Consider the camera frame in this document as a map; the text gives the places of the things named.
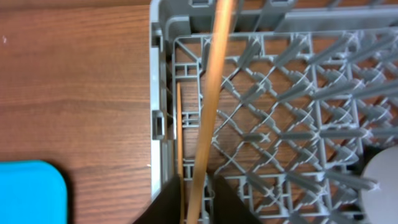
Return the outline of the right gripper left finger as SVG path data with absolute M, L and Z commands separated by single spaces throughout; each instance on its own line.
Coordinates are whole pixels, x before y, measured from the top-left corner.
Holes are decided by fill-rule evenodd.
M 179 175 L 172 177 L 133 224 L 179 224 L 182 199 L 180 184 Z

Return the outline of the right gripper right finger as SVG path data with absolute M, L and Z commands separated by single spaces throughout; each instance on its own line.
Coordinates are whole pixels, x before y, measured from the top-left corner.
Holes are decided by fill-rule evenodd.
M 209 177 L 212 190 L 211 222 L 214 224 L 261 224 L 245 206 L 226 179 L 220 175 Z

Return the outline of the wooden chopstick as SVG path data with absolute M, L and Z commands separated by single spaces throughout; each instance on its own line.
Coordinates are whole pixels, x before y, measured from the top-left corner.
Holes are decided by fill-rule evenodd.
M 236 2 L 221 0 L 216 4 L 215 20 L 206 68 L 205 92 L 201 111 L 200 130 L 193 168 L 193 184 L 188 201 L 187 223 L 195 224 L 201 211 L 201 198 L 205 183 L 211 140 L 215 127 L 224 58 Z
M 177 162 L 178 162 L 178 175 L 180 177 L 180 224 L 185 223 L 185 193 L 184 193 L 184 180 L 183 180 L 183 139 L 182 139 L 182 97 L 181 86 L 177 83 Z

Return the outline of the grey ceramic bowl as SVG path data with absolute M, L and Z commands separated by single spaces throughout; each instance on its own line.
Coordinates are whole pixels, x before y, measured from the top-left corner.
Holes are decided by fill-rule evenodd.
M 376 188 L 361 191 L 361 208 L 370 223 L 397 224 L 397 147 L 376 154 L 363 177 L 376 181 Z

